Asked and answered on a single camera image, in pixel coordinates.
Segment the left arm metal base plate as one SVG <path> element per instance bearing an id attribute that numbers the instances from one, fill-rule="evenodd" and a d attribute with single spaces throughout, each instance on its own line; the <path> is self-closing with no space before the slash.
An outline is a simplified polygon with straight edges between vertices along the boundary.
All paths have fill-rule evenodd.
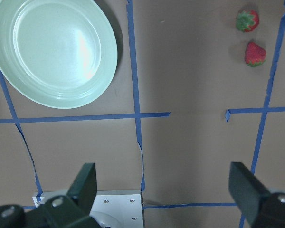
<path id="1" fill-rule="evenodd" d="M 138 190 L 59 190 L 35 193 L 36 207 L 54 228 L 142 228 L 141 193 Z"/>

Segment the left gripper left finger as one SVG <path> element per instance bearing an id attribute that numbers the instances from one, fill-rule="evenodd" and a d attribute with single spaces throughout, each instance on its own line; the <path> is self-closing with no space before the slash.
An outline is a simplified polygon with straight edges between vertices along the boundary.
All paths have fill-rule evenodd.
<path id="1" fill-rule="evenodd" d="M 85 214 L 89 215 L 97 195 L 96 167 L 85 163 L 66 194 Z"/>

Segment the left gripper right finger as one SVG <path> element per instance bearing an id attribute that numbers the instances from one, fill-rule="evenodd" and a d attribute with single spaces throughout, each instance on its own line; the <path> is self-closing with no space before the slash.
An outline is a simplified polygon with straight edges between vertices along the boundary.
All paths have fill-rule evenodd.
<path id="1" fill-rule="evenodd" d="M 230 164 L 228 190 L 251 226 L 274 226 L 272 194 L 241 162 Z"/>

